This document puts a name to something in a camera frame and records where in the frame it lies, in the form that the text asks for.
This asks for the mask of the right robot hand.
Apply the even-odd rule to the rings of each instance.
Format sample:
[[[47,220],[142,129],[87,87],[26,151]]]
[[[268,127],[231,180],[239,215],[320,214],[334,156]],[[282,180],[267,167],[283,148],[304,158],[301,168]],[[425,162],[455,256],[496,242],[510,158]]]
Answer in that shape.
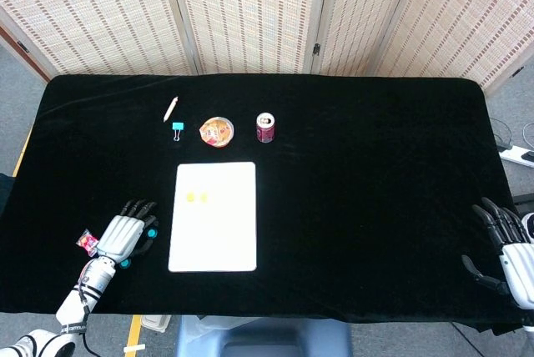
[[[512,297],[519,309],[534,311],[534,212],[520,218],[489,198],[482,198],[472,210],[488,233],[505,278],[484,275],[470,257],[462,255],[465,269],[479,285]]]

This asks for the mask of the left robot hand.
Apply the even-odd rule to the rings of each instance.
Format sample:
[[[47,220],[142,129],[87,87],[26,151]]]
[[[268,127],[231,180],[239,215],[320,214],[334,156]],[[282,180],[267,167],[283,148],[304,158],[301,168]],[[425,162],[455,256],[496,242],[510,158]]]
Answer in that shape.
[[[121,268],[122,261],[130,259],[132,264],[134,258],[146,254],[159,234],[156,206],[153,201],[129,200],[104,230],[97,255],[111,259]]]

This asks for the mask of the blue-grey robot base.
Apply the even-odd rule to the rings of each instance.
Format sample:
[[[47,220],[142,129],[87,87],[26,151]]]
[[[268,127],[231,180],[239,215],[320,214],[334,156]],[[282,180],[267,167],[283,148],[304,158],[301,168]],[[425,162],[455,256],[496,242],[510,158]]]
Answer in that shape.
[[[179,317],[174,357],[353,357],[350,325],[335,319]]]

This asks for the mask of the red candy wrapper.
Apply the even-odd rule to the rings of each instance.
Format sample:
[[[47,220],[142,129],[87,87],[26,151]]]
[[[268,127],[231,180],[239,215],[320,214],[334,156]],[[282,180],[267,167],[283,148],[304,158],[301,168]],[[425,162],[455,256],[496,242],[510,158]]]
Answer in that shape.
[[[98,238],[92,235],[88,229],[85,229],[76,241],[76,245],[84,249],[89,257],[93,257],[97,253],[98,243]]]

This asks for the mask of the white magnetic board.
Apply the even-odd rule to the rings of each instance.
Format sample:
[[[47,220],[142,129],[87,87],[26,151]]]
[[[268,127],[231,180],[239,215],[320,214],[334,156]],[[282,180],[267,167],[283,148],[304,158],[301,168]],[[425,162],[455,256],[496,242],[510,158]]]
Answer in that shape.
[[[194,193],[195,201],[186,195]],[[203,203],[201,194],[207,194]],[[169,244],[171,273],[257,268],[256,172],[252,162],[177,167]]]

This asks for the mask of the white plastic box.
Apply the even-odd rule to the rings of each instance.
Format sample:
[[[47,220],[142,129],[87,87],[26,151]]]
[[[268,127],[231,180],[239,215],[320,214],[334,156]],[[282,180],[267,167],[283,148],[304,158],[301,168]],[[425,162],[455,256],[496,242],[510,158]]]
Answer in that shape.
[[[141,326],[158,333],[164,333],[169,326],[171,315],[146,314],[141,317]]]

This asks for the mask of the white power strip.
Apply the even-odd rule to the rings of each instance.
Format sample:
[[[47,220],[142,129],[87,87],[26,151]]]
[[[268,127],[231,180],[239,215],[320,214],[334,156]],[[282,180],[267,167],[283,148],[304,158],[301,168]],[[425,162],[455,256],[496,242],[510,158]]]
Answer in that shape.
[[[512,146],[509,149],[504,149],[499,154],[506,161],[525,166],[534,166],[534,150]]]

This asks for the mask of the fruit jelly cup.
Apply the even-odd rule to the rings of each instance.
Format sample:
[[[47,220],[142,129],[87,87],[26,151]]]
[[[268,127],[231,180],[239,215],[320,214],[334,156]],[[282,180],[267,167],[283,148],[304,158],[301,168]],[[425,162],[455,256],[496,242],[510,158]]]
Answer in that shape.
[[[234,136],[234,125],[224,117],[209,118],[199,129],[202,141],[214,148],[227,146]]]

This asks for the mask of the black velvet tablecloth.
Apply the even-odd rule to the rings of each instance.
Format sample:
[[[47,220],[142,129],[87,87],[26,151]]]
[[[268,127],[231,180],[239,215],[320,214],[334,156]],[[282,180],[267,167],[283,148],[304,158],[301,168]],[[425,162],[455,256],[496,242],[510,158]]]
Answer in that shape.
[[[270,143],[256,137],[264,112],[275,117]],[[234,125],[223,148],[199,134],[213,117]],[[184,123],[178,142],[172,122]],[[256,167],[256,270],[170,273],[177,167],[232,161]],[[515,329],[519,310],[461,262],[469,255],[502,277],[471,208],[482,198],[513,205],[483,92],[470,80],[59,76],[0,217],[0,312],[54,313],[88,259],[79,235],[101,234],[125,203],[144,199],[157,204],[159,236],[116,274],[99,313]]]

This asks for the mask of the red soda can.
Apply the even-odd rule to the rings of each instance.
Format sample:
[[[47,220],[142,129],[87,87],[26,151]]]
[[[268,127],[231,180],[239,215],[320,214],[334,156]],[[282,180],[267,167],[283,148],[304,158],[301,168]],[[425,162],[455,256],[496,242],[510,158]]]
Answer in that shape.
[[[256,118],[256,137],[261,143],[270,143],[275,138],[275,117],[271,113],[260,113]]]

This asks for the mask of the woven folding screen panel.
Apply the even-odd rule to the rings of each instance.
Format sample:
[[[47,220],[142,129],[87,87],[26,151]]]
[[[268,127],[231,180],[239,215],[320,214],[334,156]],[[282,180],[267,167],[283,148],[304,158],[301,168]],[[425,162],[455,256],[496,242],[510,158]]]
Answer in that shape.
[[[198,75],[179,19],[176,0],[0,0],[0,41],[44,81]]]
[[[466,78],[486,92],[534,57],[534,0],[400,0],[370,70]]]
[[[314,0],[308,62],[313,74],[374,74],[395,14],[404,0]],[[313,55],[318,43],[320,53]]]
[[[176,0],[197,74],[310,73],[322,0]]]

